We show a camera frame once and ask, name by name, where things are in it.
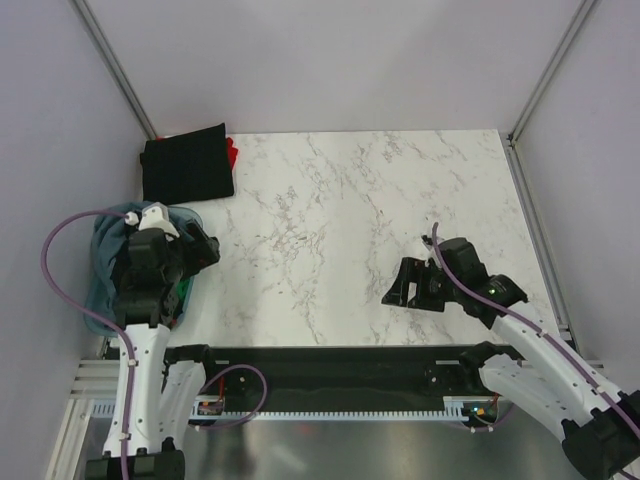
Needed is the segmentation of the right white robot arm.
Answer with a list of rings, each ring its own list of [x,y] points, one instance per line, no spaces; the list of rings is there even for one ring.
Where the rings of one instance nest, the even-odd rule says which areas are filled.
[[[639,394],[625,393],[591,367],[536,315],[525,292],[477,261],[451,279],[434,259],[405,257],[383,304],[441,312],[456,303],[521,356],[490,342],[465,351],[458,381],[496,393],[543,425],[585,479],[624,475],[639,459]]]

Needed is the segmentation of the blue plastic laundry basket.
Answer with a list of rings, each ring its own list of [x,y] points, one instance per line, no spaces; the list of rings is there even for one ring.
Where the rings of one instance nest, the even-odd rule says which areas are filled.
[[[131,230],[129,227],[127,228],[128,236],[129,236],[129,234],[130,234],[129,232]],[[193,237],[187,234],[185,236],[185,239],[188,240],[188,241],[192,241]],[[119,265],[118,264],[118,262],[119,262],[118,258],[122,257],[123,254],[124,254],[124,259],[128,260],[127,257],[126,257],[126,242],[125,242],[124,247],[122,248],[122,250],[120,251],[120,253],[116,257],[116,265],[115,265],[115,269],[114,269],[114,273],[113,273],[113,280],[114,280],[114,283],[117,283],[117,287],[119,286],[120,278],[122,276],[122,269],[125,268],[124,265],[118,266]],[[90,287],[92,286],[91,284],[93,283],[92,282],[93,277],[94,277],[94,272],[93,272],[92,277],[91,277]],[[88,290],[88,294],[87,294],[87,297],[86,297],[86,300],[85,300],[84,307],[89,309],[89,310],[91,310],[91,311],[93,311],[94,313],[97,313],[97,314],[109,319],[110,321],[115,323],[116,315],[115,315],[115,313],[113,311],[113,303],[114,303],[114,301],[115,301],[115,299],[117,297],[117,293],[116,293],[115,299],[110,304],[107,304],[101,298],[97,298],[98,295],[96,295],[96,297],[94,297],[95,299],[91,298],[93,295],[90,296],[90,294],[92,293],[90,291],[90,287],[89,287],[89,290]],[[84,314],[83,318],[84,318],[84,322],[85,322],[87,328],[92,333],[94,333],[96,335],[100,335],[100,336],[105,336],[105,337],[115,337],[115,336],[117,336],[116,332],[114,332],[110,327],[108,327],[107,325],[104,325],[103,323],[99,322],[98,320],[94,319],[93,317],[89,316],[88,314]]]

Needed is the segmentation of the black t shirt with logo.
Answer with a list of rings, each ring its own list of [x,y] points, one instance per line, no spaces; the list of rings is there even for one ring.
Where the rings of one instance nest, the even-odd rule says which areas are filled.
[[[176,205],[235,194],[226,125],[148,141],[139,155],[142,195]]]

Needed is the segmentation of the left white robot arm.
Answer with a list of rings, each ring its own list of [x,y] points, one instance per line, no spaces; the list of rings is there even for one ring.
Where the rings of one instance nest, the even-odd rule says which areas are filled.
[[[198,393],[219,382],[204,344],[171,348],[186,311],[181,285],[220,260],[219,242],[188,221],[173,233],[147,227],[130,234],[115,266],[116,324],[125,334],[112,424],[87,479],[182,479],[181,449]]]

